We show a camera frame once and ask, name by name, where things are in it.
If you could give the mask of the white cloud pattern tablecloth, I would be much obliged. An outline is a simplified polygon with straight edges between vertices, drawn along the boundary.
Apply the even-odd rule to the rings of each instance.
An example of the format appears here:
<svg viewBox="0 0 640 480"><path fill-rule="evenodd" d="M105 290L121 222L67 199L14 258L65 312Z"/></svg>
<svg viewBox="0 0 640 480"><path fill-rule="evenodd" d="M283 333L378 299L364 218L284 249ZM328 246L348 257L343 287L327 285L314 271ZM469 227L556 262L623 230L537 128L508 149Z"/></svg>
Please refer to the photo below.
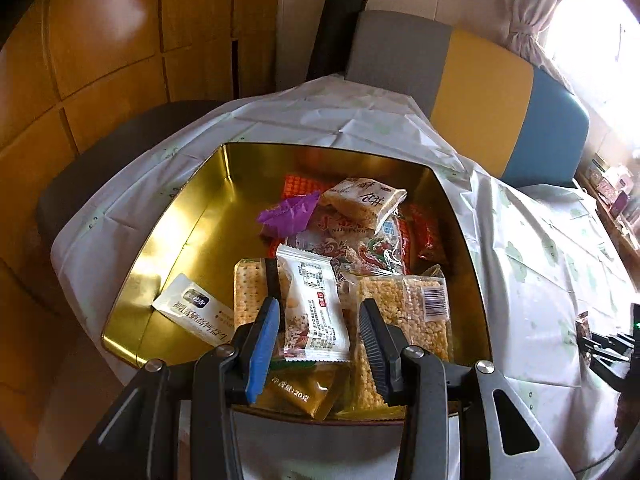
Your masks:
<svg viewBox="0 0 640 480"><path fill-rule="evenodd" d="M581 479L615 460L618 396L585 366L575 320L626 332L634 296L591 198L574 188L516 190L444 138L410 96L326 76L239 99L151 148L93 193L55 237L53 269L98 339L170 196L227 142L349 148L431 166L461 223L480 280L498 369Z"/></svg>

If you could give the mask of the gold tin box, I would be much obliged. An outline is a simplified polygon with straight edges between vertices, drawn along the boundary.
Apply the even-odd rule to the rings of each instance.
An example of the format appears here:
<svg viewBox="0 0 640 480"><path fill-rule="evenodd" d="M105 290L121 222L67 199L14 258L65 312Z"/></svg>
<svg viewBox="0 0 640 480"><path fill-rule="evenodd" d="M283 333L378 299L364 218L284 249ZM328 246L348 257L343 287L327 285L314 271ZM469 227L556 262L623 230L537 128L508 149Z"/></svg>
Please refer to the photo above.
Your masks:
<svg viewBox="0 0 640 480"><path fill-rule="evenodd" d="M122 283L102 332L107 352L135 368L149 359L169 365L194 361L209 346L153 309L178 274L197 282L226 306L233 304L233 271L243 258L269 252L258 214L280 202L289 174L334 185L368 177L404 188L409 203L439 216L454 362L491 356L480 283L460 223L431 162L407 162L339 148L294 144L226 143L183 185L142 246Z"/></svg>

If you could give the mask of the black rolled mat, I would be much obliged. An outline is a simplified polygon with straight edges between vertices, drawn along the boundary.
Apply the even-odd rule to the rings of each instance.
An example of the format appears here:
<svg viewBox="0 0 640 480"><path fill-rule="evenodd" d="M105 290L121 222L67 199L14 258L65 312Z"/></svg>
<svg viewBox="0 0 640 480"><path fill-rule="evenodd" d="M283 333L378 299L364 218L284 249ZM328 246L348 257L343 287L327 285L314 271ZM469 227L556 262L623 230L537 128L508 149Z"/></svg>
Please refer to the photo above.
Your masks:
<svg viewBox="0 0 640 480"><path fill-rule="evenodd" d="M345 75L359 15L367 0L324 0L306 81Z"/></svg>

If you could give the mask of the white red snack packet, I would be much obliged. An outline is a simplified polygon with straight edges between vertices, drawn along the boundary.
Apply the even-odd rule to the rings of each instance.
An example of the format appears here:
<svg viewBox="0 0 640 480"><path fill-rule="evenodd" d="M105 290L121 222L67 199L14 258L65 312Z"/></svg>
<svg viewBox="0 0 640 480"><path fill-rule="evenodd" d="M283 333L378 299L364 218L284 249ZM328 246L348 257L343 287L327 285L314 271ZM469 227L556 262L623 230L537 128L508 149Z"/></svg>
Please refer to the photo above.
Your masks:
<svg viewBox="0 0 640 480"><path fill-rule="evenodd" d="M288 279L282 356L290 362L349 362L350 338L329 257L279 245Z"/></svg>

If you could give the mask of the wooden wall cabinet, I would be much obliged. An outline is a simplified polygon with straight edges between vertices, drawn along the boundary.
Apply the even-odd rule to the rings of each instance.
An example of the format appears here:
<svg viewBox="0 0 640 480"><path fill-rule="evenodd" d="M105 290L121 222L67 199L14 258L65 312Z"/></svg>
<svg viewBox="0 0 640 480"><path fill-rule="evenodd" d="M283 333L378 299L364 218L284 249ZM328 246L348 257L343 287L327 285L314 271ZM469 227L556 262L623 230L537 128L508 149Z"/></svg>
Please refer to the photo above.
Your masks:
<svg viewBox="0 0 640 480"><path fill-rule="evenodd" d="M32 455L70 333L40 193L153 107L274 86L278 0L32 0L1 49L1 427Z"/></svg>

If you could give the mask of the dark round stool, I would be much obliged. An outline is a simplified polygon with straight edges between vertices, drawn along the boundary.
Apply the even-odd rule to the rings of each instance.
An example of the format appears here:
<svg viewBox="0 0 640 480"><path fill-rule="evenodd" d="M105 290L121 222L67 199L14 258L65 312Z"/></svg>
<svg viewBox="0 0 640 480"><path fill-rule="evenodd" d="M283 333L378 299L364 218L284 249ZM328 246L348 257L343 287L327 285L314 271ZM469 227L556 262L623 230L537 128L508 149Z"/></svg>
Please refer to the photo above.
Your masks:
<svg viewBox="0 0 640 480"><path fill-rule="evenodd" d="M50 248L73 215L96 191L137 157L221 106L220 101L166 103L124 122L80 154L40 194L37 228Z"/></svg>

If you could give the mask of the purple candy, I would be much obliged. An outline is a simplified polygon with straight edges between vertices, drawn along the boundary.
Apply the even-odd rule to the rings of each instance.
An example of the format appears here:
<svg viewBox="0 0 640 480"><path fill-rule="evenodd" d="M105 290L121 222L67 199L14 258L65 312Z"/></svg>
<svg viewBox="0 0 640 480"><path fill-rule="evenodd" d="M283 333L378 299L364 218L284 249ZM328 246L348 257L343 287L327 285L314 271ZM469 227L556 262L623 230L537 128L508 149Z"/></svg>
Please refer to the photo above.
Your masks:
<svg viewBox="0 0 640 480"><path fill-rule="evenodd" d="M319 191L314 191L293 196L282 200L277 206L263 210L257 217L257 222L262 226L262 235L287 238L306 230L320 195Z"/></svg>

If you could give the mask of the purple small box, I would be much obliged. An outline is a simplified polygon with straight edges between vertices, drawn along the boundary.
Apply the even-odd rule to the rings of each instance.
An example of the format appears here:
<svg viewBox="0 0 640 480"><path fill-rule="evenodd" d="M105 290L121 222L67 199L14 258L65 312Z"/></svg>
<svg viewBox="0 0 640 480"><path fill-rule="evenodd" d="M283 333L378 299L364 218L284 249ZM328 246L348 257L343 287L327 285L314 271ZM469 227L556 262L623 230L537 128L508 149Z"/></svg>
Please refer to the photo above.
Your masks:
<svg viewBox="0 0 640 480"><path fill-rule="evenodd" d="M616 197L616 200L610 207L610 215L613 219L617 219L618 216L624 211L628 204L629 196L625 191L620 192Z"/></svg>

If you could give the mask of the sesame cake snack bag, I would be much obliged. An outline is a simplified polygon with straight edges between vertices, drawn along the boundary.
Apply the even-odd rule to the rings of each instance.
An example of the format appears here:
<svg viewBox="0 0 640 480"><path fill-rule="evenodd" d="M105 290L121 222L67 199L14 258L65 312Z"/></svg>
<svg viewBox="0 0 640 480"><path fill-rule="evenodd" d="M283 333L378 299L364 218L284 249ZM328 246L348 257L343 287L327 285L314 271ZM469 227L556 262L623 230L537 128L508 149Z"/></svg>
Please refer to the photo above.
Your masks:
<svg viewBox="0 0 640 480"><path fill-rule="evenodd" d="M324 191L319 204L332 207L352 222L377 233L407 194L403 188L374 179L350 177Z"/></svg>

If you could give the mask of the wooden side shelf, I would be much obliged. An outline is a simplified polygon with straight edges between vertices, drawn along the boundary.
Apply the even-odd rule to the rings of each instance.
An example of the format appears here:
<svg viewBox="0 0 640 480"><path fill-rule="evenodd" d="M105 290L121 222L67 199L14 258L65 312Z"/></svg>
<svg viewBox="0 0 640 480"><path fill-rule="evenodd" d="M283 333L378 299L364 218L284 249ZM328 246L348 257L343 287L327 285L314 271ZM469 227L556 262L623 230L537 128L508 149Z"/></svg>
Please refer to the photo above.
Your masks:
<svg viewBox="0 0 640 480"><path fill-rule="evenodd" d="M621 211L614 214L613 205L606 201L606 196L599 190L599 185L608 168L610 165L600 155L594 154L584 168L577 170L576 179L578 184L596 200L597 215L605 231L608 232L616 252L620 255L631 281L634 282L634 287L639 288L638 231L627 221Z"/></svg>

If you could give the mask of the gold brown snack packet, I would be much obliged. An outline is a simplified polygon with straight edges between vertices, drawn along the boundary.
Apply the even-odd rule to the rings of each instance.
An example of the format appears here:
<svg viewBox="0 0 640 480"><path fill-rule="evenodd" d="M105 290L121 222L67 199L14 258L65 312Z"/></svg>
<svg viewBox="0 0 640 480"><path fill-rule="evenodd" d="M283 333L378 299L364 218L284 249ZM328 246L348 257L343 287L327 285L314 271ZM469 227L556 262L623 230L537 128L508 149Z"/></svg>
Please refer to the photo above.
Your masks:
<svg viewBox="0 0 640 480"><path fill-rule="evenodd" d="M344 393L349 373L350 367L344 363L299 362L273 367L254 405L322 422Z"/></svg>

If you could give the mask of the cracker pack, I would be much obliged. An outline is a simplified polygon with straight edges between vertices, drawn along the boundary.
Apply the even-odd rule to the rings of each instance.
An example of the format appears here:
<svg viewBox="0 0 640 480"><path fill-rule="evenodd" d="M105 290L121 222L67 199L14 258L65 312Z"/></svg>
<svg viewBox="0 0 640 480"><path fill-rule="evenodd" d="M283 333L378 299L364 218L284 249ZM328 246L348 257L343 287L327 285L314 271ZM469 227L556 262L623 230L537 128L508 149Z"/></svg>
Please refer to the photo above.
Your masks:
<svg viewBox="0 0 640 480"><path fill-rule="evenodd" d="M255 321L264 300L271 296L280 304L281 327L290 279L277 259L242 259L234 266L234 327Z"/></svg>

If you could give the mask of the red orange snack packet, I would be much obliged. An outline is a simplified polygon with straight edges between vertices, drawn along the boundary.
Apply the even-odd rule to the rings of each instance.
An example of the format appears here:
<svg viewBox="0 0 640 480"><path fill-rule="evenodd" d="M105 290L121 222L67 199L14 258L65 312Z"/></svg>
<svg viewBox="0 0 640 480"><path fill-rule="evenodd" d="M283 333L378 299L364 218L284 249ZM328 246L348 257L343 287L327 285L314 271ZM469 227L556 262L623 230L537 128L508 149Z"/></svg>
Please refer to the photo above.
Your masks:
<svg viewBox="0 0 640 480"><path fill-rule="evenodd" d="M418 257L432 263L446 261L446 252L440 236L439 222L431 209L411 206L413 233Z"/></svg>

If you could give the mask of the white black sachet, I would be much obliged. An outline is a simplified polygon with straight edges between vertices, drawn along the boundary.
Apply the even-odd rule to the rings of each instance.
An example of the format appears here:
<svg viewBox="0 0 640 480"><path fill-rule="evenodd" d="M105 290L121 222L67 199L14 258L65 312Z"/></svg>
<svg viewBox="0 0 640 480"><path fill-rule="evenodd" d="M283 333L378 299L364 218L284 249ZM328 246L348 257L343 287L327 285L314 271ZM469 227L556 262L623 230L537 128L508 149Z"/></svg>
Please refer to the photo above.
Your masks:
<svg viewBox="0 0 640 480"><path fill-rule="evenodd" d="M210 346L231 342L233 310L182 273L154 299L152 307Z"/></svg>

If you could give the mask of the large orange snack bag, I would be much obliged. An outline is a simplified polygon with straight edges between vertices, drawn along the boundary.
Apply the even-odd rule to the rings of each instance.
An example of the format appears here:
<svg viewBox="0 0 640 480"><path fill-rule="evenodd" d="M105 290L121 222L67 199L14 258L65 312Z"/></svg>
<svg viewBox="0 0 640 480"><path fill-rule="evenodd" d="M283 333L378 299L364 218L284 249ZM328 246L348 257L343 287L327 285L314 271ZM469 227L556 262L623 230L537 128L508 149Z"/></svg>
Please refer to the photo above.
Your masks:
<svg viewBox="0 0 640 480"><path fill-rule="evenodd" d="M322 181L289 174L285 177L282 197L321 194L332 188ZM418 257L413 233L411 206L406 199L384 222L377 233L344 217L332 207L318 203L306 230L282 238L282 244L329 257L334 269L359 274L393 273L409 275L432 263Z"/></svg>

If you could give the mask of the window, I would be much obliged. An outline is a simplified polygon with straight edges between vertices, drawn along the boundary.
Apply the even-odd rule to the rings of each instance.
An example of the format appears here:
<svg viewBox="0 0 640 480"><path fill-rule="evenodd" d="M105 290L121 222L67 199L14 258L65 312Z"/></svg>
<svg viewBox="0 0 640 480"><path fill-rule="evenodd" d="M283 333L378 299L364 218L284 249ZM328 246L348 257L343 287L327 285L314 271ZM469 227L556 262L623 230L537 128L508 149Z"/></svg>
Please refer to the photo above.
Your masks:
<svg viewBox="0 0 640 480"><path fill-rule="evenodd" d="M623 0L562 0L542 36L596 130L592 148L622 158L639 147L639 23Z"/></svg>

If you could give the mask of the grey yellow blue chair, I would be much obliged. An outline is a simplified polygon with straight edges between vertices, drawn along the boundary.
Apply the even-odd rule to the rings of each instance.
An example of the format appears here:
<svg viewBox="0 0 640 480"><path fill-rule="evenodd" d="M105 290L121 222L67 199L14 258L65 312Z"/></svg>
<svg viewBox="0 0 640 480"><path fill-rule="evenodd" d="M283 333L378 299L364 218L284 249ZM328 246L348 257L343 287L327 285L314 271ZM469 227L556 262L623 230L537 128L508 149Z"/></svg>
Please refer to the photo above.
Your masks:
<svg viewBox="0 0 640 480"><path fill-rule="evenodd" d="M541 68L472 32L363 12L346 77L411 96L458 153L514 188L574 178L589 129L582 104Z"/></svg>

